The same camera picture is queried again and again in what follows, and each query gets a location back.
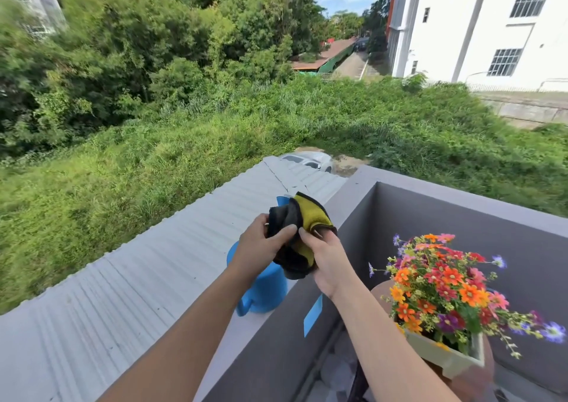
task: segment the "right hand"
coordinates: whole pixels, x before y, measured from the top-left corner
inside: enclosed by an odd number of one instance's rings
[[[357,279],[343,245],[331,230],[321,230],[319,233],[322,239],[309,234],[302,227],[299,233],[302,241],[314,252],[317,264],[314,272],[316,284],[323,294],[333,301],[340,289]]]

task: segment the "left arm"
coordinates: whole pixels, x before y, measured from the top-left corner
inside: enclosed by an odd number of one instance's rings
[[[229,266],[98,402],[193,400],[238,301],[296,233],[296,226],[288,226],[267,239],[267,217],[252,222]]]

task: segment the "balcony wall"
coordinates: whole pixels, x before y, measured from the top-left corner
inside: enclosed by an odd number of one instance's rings
[[[506,295],[511,309],[535,309],[546,320],[568,325],[567,219],[368,166],[325,207],[368,288],[387,279],[382,273],[369,278],[367,262],[384,268],[396,252],[395,233],[402,239],[450,233],[456,235],[456,249],[501,255],[507,261],[508,268],[498,271],[491,286]],[[313,278],[299,281],[204,400],[293,400],[339,319],[324,299],[321,316],[304,338],[303,318],[319,294]],[[550,390],[568,392],[568,344],[511,336],[522,359],[515,360],[501,341],[493,340],[497,362]]]

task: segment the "white car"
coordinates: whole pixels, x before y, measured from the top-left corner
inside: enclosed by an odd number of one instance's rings
[[[282,160],[300,163],[310,168],[318,169],[327,173],[335,173],[335,165],[331,155],[319,151],[299,151],[281,155]]]

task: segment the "flower bouquet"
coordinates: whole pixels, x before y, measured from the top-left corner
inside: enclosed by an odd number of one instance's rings
[[[476,266],[489,263],[504,269],[507,265],[501,256],[488,261],[477,253],[453,250],[449,247],[453,239],[452,234],[427,234],[402,243],[395,235],[398,256],[389,257],[386,267],[394,285],[385,300],[393,304],[391,317],[402,332],[419,335],[438,351],[460,353],[462,358],[476,356],[478,364],[483,356],[482,334],[498,336],[515,358],[521,355],[506,334],[508,330],[564,342],[564,327],[544,323],[535,311],[509,311],[505,296],[486,286],[497,274],[484,275]],[[371,276],[377,270],[369,263]]]

